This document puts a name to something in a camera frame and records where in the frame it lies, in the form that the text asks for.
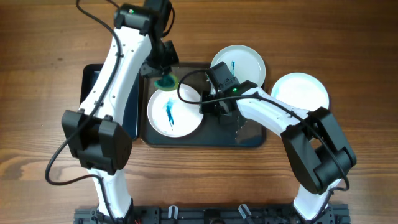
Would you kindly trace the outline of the green yellow sponge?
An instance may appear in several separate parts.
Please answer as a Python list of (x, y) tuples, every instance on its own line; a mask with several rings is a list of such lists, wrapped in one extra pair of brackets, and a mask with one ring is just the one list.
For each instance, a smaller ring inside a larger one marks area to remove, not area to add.
[(178, 87), (178, 78), (174, 74), (169, 73), (161, 79), (156, 80), (154, 86), (162, 91), (174, 91)]

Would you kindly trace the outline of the white plate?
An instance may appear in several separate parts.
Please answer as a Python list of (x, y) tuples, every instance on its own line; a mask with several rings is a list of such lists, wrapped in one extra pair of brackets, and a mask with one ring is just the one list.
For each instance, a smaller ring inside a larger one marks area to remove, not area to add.
[(182, 84), (179, 90), (156, 90), (147, 105), (147, 118), (150, 125), (161, 135), (179, 138), (186, 136), (199, 127), (203, 115), (199, 106), (187, 101), (198, 101), (199, 93), (192, 87)]

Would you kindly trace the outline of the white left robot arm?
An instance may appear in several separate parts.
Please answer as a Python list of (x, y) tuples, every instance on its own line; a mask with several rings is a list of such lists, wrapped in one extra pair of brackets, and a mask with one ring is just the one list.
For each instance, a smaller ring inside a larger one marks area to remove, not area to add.
[(132, 149), (124, 114), (131, 90), (142, 77), (154, 78), (160, 90), (177, 88), (171, 67), (178, 56), (173, 44), (163, 41), (174, 19), (169, 1), (119, 6), (109, 28), (111, 47), (95, 84), (77, 111), (63, 114), (65, 146), (87, 169), (99, 198), (96, 207), (76, 210), (75, 223), (135, 221), (124, 173)]

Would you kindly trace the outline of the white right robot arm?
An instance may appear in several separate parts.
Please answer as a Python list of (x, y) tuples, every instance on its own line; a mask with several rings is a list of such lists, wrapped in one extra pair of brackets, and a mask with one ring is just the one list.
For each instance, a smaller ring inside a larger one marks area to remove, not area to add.
[(219, 108), (222, 113), (239, 111), (278, 135), (285, 147), (294, 176), (300, 183), (294, 199), (302, 219), (315, 222), (327, 208), (338, 184), (347, 182), (356, 155), (330, 110), (296, 108), (268, 95), (250, 81), (212, 95), (202, 94), (201, 109)]

